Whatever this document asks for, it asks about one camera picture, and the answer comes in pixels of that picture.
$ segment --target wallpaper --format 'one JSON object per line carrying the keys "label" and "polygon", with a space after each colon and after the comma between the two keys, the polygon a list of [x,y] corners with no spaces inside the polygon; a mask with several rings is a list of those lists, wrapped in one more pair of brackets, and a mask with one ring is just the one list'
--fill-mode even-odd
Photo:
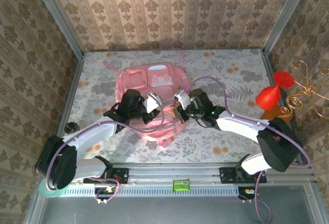
{"label": "wallpaper", "polygon": [[262,48],[285,0],[58,0],[84,51]]}
{"label": "wallpaper", "polygon": [[77,59],[42,0],[0,0],[0,223],[22,223]]}
{"label": "wallpaper", "polygon": [[[271,52],[276,70],[287,70],[297,81],[306,82],[306,68],[294,69],[299,60],[308,64],[309,82],[317,93],[329,97],[329,0],[300,0]],[[287,90],[288,94],[301,91]],[[304,107],[296,111],[295,130],[313,160],[313,170],[329,210],[329,119],[320,118],[309,98],[300,98]],[[329,116],[329,101],[314,97],[317,109]]]}

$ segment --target red balloon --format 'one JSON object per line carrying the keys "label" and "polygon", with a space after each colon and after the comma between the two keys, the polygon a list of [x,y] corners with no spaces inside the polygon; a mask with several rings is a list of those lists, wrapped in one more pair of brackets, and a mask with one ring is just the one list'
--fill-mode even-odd
{"label": "red balloon", "polygon": [[282,88],[290,88],[295,83],[293,76],[286,71],[276,71],[273,75],[273,80]]}
{"label": "red balloon", "polygon": [[280,100],[280,96],[280,87],[266,87],[256,97],[256,104],[263,110],[271,110]]}

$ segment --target table surface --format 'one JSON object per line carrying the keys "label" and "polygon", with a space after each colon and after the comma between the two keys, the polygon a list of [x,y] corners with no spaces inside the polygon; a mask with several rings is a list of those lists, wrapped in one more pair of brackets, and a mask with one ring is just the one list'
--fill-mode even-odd
{"label": "table surface", "polygon": [[[179,55],[179,50],[86,53],[69,121],[84,128],[115,103],[117,75],[104,67],[103,61],[121,72],[128,67],[159,62],[178,66]],[[186,50],[184,69],[190,80],[200,76],[219,78],[226,86],[228,105],[234,113],[253,118],[263,114],[254,102],[257,94],[270,85],[260,49]],[[224,106],[221,89],[216,83],[201,80],[194,86],[199,87],[214,105]],[[190,121],[166,149],[124,129],[88,149],[85,158],[101,155],[112,163],[237,162],[245,154],[259,152],[258,144],[250,139],[202,128]]]}

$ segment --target gold wire decoration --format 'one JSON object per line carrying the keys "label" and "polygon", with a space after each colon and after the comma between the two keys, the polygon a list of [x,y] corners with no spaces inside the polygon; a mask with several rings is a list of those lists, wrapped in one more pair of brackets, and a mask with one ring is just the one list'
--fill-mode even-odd
{"label": "gold wire decoration", "polygon": [[[295,94],[291,94],[289,96],[287,96],[286,98],[286,103],[287,103],[287,106],[288,107],[281,107],[280,110],[281,112],[283,113],[283,115],[279,116],[281,118],[283,117],[289,117],[293,114],[294,110],[299,110],[299,109],[302,109],[304,107],[304,104],[303,102],[298,98],[299,96],[302,96],[302,95],[308,95],[309,97],[309,100],[313,106],[313,109],[314,111],[322,118],[325,118],[325,119],[329,119],[329,115],[328,116],[324,116],[322,114],[320,114],[320,112],[318,111],[315,103],[313,102],[313,98],[315,96],[318,96],[318,97],[321,97],[321,98],[324,98],[326,100],[329,100],[329,98],[327,97],[324,97],[320,94],[317,93],[317,88],[315,85],[313,84],[309,84],[309,81],[308,81],[308,66],[307,64],[304,62],[304,61],[297,61],[297,65],[294,65],[294,69],[297,69],[299,68],[301,65],[304,65],[306,67],[306,86],[300,84],[299,82],[297,82],[295,80],[295,83],[298,84],[299,86],[301,86],[303,88],[302,91],[298,92],[298,93],[295,93]],[[320,74],[321,75],[329,75],[329,67],[323,67],[320,69]],[[325,106],[323,108],[323,113],[329,113],[328,111],[326,111],[326,109],[328,109],[329,111],[329,107]]]}

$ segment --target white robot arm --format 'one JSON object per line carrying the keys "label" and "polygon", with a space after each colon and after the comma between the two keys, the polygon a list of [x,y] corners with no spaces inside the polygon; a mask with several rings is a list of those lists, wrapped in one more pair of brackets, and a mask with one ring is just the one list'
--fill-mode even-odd
{"label": "white robot arm", "polygon": [[152,98],[144,100],[140,92],[129,89],[123,95],[122,101],[105,112],[98,121],[62,138],[49,137],[35,166],[36,172],[45,177],[55,152],[64,143],[69,143],[62,149],[50,169],[52,185],[62,189],[78,178],[106,177],[112,170],[110,162],[100,156],[83,159],[83,155],[99,141],[120,132],[131,119],[142,119],[147,124],[156,117],[160,113],[157,108],[162,104],[162,100],[155,94],[151,95]]}
{"label": "white robot arm", "polygon": [[174,113],[182,122],[190,118],[200,119],[205,127],[233,132],[259,144],[261,153],[248,155],[237,165],[249,175],[267,169],[284,172],[299,154],[299,150],[293,144],[266,128],[274,127],[301,146],[294,132],[280,118],[269,121],[245,117],[248,119],[247,122],[243,116],[234,117],[234,114],[228,113],[224,107],[213,106],[202,89],[195,89],[189,95],[181,90],[175,98],[180,102],[180,106]]}

